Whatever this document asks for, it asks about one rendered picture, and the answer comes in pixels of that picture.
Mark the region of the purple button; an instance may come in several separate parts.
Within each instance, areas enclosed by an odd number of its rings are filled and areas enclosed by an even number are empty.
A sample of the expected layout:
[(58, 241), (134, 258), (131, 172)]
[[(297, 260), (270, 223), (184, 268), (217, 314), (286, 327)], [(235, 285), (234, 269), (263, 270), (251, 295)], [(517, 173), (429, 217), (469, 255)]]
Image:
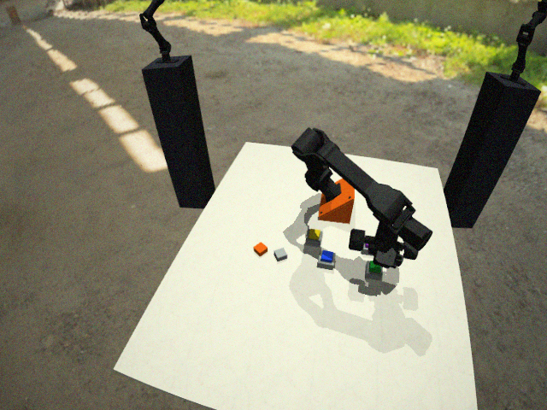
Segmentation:
[(364, 243), (363, 245), (363, 250), (361, 252), (362, 255), (370, 255), (372, 256), (371, 254), (368, 253), (368, 243)]

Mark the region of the blue button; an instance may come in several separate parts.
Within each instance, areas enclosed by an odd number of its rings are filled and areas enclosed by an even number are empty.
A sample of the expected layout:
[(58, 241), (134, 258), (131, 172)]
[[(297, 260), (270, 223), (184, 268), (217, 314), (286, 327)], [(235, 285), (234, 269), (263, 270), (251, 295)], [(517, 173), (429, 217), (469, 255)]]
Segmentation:
[(332, 251), (321, 250), (318, 260), (317, 268), (325, 268), (328, 270), (333, 269), (335, 254)]

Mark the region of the yellow button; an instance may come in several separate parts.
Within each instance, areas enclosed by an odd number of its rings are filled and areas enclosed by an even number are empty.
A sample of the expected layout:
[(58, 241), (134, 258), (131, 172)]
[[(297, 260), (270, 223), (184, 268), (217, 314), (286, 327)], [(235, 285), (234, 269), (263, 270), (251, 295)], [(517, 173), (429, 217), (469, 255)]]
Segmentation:
[(316, 230), (316, 229), (309, 229), (307, 237), (306, 237), (305, 245), (320, 247), (321, 239), (322, 239), (322, 231)]

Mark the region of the green button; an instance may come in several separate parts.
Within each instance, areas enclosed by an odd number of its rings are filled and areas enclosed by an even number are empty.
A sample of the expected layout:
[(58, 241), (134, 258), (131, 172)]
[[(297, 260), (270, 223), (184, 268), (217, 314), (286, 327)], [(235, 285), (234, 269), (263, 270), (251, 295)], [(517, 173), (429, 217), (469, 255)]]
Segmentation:
[(367, 261), (367, 264), (365, 266), (365, 278), (367, 279), (375, 279), (375, 280), (381, 280), (383, 276), (383, 267), (382, 266), (375, 266), (373, 261)]

